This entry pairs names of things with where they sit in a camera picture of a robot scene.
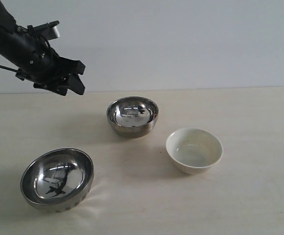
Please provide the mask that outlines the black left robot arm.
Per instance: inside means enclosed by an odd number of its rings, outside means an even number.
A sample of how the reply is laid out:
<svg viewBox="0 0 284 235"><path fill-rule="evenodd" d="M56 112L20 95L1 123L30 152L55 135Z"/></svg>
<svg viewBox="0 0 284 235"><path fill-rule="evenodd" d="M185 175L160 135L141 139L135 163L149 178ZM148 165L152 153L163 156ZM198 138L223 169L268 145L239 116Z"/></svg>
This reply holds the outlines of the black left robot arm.
<svg viewBox="0 0 284 235"><path fill-rule="evenodd" d="M58 55L50 40L59 38L59 21L39 26L18 25L0 1L0 55L17 66L16 77L33 82L43 89L62 96L69 90L83 95L85 86L80 79L85 65Z"/></svg>

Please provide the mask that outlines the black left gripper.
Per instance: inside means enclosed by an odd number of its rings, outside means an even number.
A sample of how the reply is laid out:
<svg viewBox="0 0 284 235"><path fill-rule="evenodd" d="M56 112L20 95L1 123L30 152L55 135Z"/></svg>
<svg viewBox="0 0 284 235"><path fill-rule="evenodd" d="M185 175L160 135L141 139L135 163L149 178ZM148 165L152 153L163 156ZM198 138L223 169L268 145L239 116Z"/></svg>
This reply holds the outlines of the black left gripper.
<svg viewBox="0 0 284 235"><path fill-rule="evenodd" d="M85 93L79 77L85 65L80 60L61 57L53 49L44 50L43 56L32 49L16 50L16 65L16 77L33 82L36 88L61 96L66 96L68 90L78 95Z"/></svg>

